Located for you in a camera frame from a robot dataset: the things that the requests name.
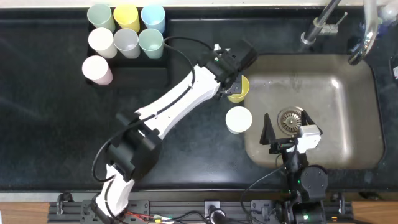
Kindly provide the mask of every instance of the sink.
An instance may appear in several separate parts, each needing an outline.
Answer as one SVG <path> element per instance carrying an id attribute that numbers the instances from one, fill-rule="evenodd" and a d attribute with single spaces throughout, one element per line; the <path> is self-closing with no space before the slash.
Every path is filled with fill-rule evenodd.
<path id="1" fill-rule="evenodd" d="M 263 55 L 244 75 L 250 90 L 244 106 L 253 123 L 244 133 L 249 157 L 275 167 L 277 155 L 259 144 L 264 115 L 277 138 L 300 126 L 305 110 L 323 131 L 317 148 L 307 151 L 310 164 L 328 169 L 371 169 L 384 153 L 372 70 L 364 61 L 348 64 L 348 55 Z"/>

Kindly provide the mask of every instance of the faucet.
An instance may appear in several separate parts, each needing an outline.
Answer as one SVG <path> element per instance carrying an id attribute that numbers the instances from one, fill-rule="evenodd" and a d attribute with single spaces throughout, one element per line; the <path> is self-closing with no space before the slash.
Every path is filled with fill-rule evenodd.
<path id="1" fill-rule="evenodd" d="M 338 25 L 342 22 L 345 16 L 347 16 L 347 13 L 345 13 L 335 25 L 326 24 L 326 20 L 329 18 L 333 10 L 335 10 L 340 1 L 341 0 L 331 0 L 320 16 L 313 20 L 308 32 L 302 33 L 301 41 L 304 44 L 312 45 L 315 43 L 318 35 L 337 34 Z M 361 44 L 348 59 L 348 63 L 350 65 L 356 65 L 365 58 L 377 35 L 378 16 L 376 0 L 363 0 L 363 7 L 365 13 L 365 33 Z"/>

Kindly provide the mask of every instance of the pink cup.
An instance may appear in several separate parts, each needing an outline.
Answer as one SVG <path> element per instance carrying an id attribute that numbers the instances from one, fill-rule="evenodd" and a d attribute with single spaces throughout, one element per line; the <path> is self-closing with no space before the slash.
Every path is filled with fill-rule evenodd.
<path id="1" fill-rule="evenodd" d="M 99 85 L 108 85 L 111 83 L 113 76 L 105 58 L 101 56 L 88 57 L 81 67 L 86 78 L 92 80 Z"/>

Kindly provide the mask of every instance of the countertop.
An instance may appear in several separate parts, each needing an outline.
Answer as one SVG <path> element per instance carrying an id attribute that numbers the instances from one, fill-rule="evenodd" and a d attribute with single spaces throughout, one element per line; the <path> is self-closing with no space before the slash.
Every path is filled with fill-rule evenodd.
<path id="1" fill-rule="evenodd" d="M 348 11 L 339 33 L 319 37 L 303 49 L 300 34 L 320 8 L 174 8 L 167 9 L 167 33 L 228 47 L 239 39 L 261 54 L 348 54 L 360 37 L 363 10 L 340 8 L 331 22 Z M 85 82 L 86 9 L 2 9 L 0 11 L 0 190 L 99 190 L 90 173 L 100 146 L 118 128 L 115 114 L 132 112 L 162 96 L 189 72 L 178 56 L 169 58 L 170 83 L 165 88 L 108 90 Z M 398 85 L 389 58 L 396 53 L 398 27 L 377 40 L 366 58 L 374 71 L 385 155 L 372 170 L 329 170 L 330 190 L 398 189 Z M 184 40 L 172 45 L 191 60 L 202 48 Z M 231 134 L 226 112 L 236 106 L 226 98 L 208 100 L 184 117 L 164 139 L 157 165 L 133 190 L 243 189 L 271 169 L 253 163 L 244 150 L 243 134 Z M 104 175 L 104 166 L 98 167 Z M 286 188 L 273 175 L 259 185 Z"/>

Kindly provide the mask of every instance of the wooden surface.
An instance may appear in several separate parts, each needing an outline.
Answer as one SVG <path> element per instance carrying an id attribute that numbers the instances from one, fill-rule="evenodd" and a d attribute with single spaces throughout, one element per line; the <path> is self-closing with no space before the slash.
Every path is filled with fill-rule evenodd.
<path id="1" fill-rule="evenodd" d="M 373 224 L 398 223 L 398 202 L 353 202 L 355 218 Z M 47 202 L 0 202 L 3 224 L 47 223 Z"/>

